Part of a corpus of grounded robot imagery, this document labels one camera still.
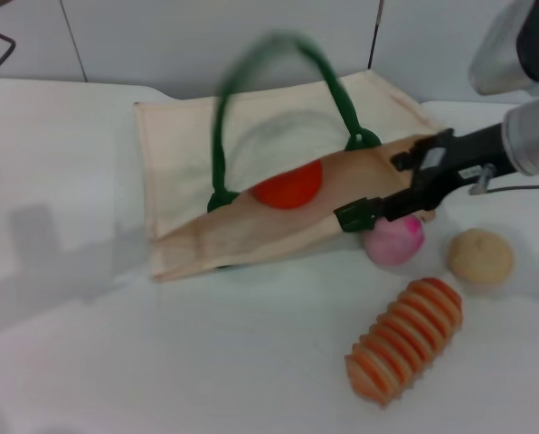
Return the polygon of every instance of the pink ball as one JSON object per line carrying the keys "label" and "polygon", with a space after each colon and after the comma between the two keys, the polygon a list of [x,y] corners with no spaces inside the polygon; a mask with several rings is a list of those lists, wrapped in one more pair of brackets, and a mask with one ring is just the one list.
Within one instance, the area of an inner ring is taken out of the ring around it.
{"label": "pink ball", "polygon": [[363,234],[368,258],[383,267],[395,267],[412,258],[424,242],[422,223],[413,215],[393,222],[380,219]]}

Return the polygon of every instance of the beige bag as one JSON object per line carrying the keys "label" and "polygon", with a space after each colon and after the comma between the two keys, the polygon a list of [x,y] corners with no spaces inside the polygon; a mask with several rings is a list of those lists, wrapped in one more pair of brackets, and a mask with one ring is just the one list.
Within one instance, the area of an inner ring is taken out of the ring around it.
{"label": "beige bag", "polygon": [[[348,132],[324,82],[240,95],[223,138],[225,181],[242,193],[210,213],[205,210],[212,194],[211,138],[203,125],[211,123],[214,100],[136,104],[156,280],[302,250],[341,232],[334,209],[409,185],[410,175],[397,173],[389,158],[412,146],[410,136],[436,134],[442,125],[370,71],[342,82],[354,96],[360,123],[393,143],[340,151]],[[318,158],[323,186],[300,208],[273,209],[247,191]]]}

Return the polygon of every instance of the red ball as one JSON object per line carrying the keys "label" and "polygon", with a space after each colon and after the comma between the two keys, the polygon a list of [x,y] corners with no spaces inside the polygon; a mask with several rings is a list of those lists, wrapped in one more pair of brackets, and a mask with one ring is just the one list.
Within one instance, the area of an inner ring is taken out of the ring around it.
{"label": "red ball", "polygon": [[251,194],[272,208],[291,210],[310,202],[321,186],[322,163],[316,160],[255,185]]}

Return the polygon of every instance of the green bag handle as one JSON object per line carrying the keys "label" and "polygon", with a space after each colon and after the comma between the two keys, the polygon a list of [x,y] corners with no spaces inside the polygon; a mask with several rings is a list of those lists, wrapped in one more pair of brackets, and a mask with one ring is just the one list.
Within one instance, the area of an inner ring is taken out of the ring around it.
{"label": "green bag handle", "polygon": [[238,93],[250,77],[265,66],[277,54],[295,50],[305,59],[313,62],[324,78],[330,94],[342,116],[350,138],[346,151],[375,147],[381,144],[372,131],[362,128],[356,115],[352,100],[344,87],[338,82],[336,73],[326,56],[308,38],[292,33],[273,34],[258,42],[231,70],[219,89],[212,131],[212,166],[214,193],[207,204],[207,212],[220,206],[229,205],[239,195],[225,187],[225,153],[223,152],[223,121],[230,98]]}

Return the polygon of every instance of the orange striped toy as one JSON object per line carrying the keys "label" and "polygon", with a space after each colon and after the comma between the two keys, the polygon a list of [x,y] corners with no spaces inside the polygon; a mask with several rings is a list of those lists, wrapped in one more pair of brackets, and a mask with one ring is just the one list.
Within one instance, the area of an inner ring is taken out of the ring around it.
{"label": "orange striped toy", "polygon": [[437,278],[411,282],[345,357],[352,388],[386,405],[434,360],[461,323],[454,289]]}

